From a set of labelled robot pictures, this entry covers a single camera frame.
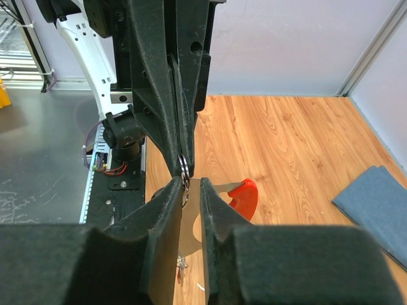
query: white cable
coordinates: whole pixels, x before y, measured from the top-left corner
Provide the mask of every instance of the white cable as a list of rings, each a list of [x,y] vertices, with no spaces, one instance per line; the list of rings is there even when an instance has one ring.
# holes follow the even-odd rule
[[[199,288],[200,290],[205,291],[205,288],[203,288],[201,285],[199,285],[199,283],[197,283],[197,285],[198,285],[198,288]]]
[[[34,21],[31,22],[30,24],[17,24],[17,27],[28,27],[30,29],[34,28]]]
[[[55,70],[52,68],[51,72],[47,72],[47,73],[38,73],[39,75],[52,75],[55,72]]]

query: gray towel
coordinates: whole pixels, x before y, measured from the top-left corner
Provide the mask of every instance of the gray towel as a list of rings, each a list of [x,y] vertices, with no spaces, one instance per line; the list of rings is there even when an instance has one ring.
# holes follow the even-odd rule
[[[372,166],[333,203],[407,271],[407,190],[384,166]]]

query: white wall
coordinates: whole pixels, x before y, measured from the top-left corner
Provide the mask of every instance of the white wall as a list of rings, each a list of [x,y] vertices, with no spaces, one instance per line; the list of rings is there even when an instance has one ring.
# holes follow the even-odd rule
[[[59,79],[83,77],[36,2],[24,3]],[[229,0],[217,7],[209,93],[334,95],[396,3]]]
[[[351,94],[373,129],[407,169],[407,19]]]

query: metal table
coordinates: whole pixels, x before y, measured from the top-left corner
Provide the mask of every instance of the metal table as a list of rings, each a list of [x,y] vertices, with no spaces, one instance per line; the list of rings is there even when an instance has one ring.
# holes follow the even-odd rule
[[[98,120],[90,91],[10,90],[0,109],[0,224],[78,223],[81,146]]]

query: wooden floor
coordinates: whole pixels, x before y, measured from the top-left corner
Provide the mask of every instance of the wooden floor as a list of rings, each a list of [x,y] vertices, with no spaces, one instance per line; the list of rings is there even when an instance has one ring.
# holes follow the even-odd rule
[[[407,179],[347,98],[208,97],[195,132],[195,178],[250,178],[259,189],[255,224],[351,224],[331,200],[371,165]],[[147,198],[170,175],[149,142]],[[174,304],[204,304],[202,251],[187,257]],[[387,257],[407,300],[407,273]]]

